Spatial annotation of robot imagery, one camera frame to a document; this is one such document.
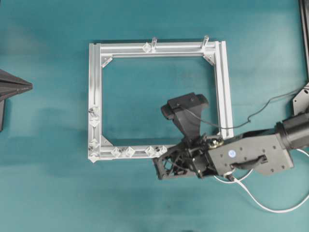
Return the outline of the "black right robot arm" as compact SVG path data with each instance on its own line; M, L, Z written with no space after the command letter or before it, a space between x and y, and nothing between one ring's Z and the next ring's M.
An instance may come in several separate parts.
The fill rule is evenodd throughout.
M222 176L236 169L271 175L293 168L291 150L309 145L309 115L301 113L278 122L272 129L249 131L222 140L200 136L183 141L153 159L158 179Z

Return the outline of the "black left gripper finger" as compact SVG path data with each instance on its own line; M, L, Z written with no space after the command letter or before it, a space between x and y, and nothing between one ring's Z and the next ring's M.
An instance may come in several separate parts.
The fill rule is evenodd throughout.
M29 91L32 90L32 83L0 70L0 87L5 90Z
M0 98L7 99L30 90L32 90L32 87L0 87Z

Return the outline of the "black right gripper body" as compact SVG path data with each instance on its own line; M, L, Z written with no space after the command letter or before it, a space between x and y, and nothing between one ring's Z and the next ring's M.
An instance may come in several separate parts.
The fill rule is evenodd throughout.
M209 150L217 147L217 136L201 135L182 141L167 149L167 152L153 158L156 175L160 180L196 176L205 178L217 175L209 157Z

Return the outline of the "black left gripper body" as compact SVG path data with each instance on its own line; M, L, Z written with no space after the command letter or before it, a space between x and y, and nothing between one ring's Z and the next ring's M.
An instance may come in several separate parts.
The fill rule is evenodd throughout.
M4 115L5 115L5 100L2 100L0 102L0 132L3 131Z

